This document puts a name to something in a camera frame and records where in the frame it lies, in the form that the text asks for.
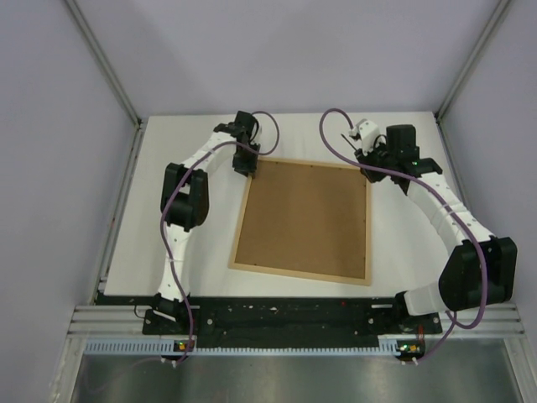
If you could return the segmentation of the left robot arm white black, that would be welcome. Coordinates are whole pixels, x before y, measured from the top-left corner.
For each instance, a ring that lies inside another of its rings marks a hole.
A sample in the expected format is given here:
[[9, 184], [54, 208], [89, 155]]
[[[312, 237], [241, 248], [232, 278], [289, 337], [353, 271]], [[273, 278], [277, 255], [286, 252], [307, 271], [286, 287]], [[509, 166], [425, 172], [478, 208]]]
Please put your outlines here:
[[180, 164], [170, 163], [164, 170], [159, 220], [164, 272], [153, 310], [171, 332], [183, 332], [191, 323], [185, 261], [195, 229], [208, 217], [209, 179], [227, 161], [239, 175], [255, 175], [261, 155], [259, 114], [237, 112], [230, 123], [216, 125], [191, 157]]

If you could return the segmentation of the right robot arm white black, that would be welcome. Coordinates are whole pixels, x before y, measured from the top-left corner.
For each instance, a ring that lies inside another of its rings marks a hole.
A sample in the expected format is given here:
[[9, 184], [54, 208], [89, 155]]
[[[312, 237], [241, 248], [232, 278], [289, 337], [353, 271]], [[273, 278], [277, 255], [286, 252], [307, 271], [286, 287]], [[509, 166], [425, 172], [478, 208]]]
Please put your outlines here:
[[389, 178], [399, 186], [425, 214], [448, 253], [438, 280], [397, 294], [393, 325], [411, 332], [421, 324], [422, 315], [482, 310], [509, 301], [518, 253], [515, 242], [485, 228], [448, 185], [436, 161], [420, 157], [415, 127], [392, 125], [382, 132], [376, 123], [363, 119], [349, 134], [361, 143], [354, 155], [368, 181]]

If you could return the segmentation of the wooden photo frame brown back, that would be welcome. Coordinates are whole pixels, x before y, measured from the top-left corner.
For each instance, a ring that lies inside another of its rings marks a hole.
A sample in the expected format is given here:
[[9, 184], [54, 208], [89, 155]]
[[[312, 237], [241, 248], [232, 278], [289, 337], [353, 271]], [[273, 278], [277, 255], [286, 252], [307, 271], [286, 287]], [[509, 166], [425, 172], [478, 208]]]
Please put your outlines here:
[[229, 266], [370, 286], [370, 186], [356, 167], [264, 158], [242, 197]]

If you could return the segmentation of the pink handled screwdriver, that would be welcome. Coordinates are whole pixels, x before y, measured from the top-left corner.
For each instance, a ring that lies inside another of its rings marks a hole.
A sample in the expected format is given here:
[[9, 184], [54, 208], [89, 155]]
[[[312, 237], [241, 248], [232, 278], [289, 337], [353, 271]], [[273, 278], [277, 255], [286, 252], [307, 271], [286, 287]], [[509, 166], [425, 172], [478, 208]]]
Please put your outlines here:
[[357, 158], [362, 153], [362, 150], [355, 145], [355, 142], [348, 135], [341, 133], [341, 137], [352, 148], [353, 155], [355, 156], [355, 158]]

